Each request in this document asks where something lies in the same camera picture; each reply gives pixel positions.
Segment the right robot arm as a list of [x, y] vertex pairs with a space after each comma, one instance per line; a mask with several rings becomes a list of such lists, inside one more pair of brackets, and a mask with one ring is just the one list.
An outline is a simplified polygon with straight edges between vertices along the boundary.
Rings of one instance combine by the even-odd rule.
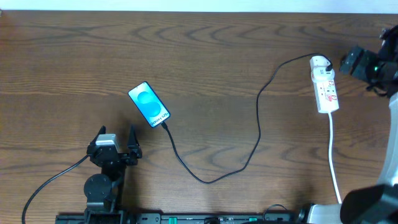
[[365, 82], [366, 90], [387, 100], [389, 135], [382, 167], [374, 185], [339, 194], [333, 154], [328, 154], [337, 202], [313, 204], [301, 214], [304, 223], [397, 223], [397, 27], [379, 36], [377, 51], [354, 46], [340, 61], [339, 71]]

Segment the blue Galaxy smartphone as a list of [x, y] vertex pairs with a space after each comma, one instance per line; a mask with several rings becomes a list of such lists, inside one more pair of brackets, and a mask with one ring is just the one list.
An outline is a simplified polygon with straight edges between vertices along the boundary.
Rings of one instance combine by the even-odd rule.
[[142, 82], [127, 94], [150, 127], [154, 128], [170, 118], [170, 111], [148, 82]]

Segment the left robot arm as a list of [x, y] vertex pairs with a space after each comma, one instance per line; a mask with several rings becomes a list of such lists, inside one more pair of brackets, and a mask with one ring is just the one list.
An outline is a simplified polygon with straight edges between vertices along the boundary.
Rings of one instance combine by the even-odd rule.
[[135, 216], [121, 207], [126, 168], [136, 166], [142, 157], [134, 126], [130, 128], [127, 152], [119, 152], [116, 135], [107, 134], [102, 126], [86, 153], [101, 172], [84, 184], [85, 223], [135, 223]]

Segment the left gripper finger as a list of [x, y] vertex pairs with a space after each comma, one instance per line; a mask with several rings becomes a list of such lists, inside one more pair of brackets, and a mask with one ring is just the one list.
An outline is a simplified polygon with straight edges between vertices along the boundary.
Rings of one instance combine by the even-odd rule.
[[131, 125], [130, 127], [127, 148], [129, 149], [129, 153], [131, 156], [134, 156], [136, 159], [142, 158], [142, 149], [137, 140], [136, 132], [133, 125]]
[[97, 138], [99, 137], [99, 135], [105, 134], [105, 133], [106, 133], [106, 127], [102, 126], [99, 129], [97, 135], [94, 137], [94, 139], [89, 143], [89, 145], [87, 147], [87, 152], [94, 152], [95, 151]]

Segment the white USB charger adapter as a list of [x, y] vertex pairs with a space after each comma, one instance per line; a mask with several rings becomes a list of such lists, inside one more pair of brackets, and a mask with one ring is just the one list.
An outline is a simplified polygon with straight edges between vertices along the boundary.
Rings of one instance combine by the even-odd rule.
[[326, 71], [331, 71], [333, 69], [333, 64], [330, 60], [322, 55], [313, 56], [310, 59], [310, 68], [314, 70], [315, 68], [324, 68]]

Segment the white power strip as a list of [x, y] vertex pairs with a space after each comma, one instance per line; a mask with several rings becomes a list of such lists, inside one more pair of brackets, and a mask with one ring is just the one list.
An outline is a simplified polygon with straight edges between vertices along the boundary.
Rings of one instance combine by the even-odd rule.
[[326, 68], [314, 68], [311, 72], [319, 113], [327, 114], [340, 108], [334, 77], [334, 70], [326, 71]]

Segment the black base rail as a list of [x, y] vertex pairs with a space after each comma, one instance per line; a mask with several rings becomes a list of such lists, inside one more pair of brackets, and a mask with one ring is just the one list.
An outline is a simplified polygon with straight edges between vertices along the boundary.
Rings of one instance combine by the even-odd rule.
[[58, 215], [55, 224], [239, 224], [239, 223], [303, 223], [291, 213], [271, 212], [264, 217], [256, 214], [112, 214], [112, 215]]

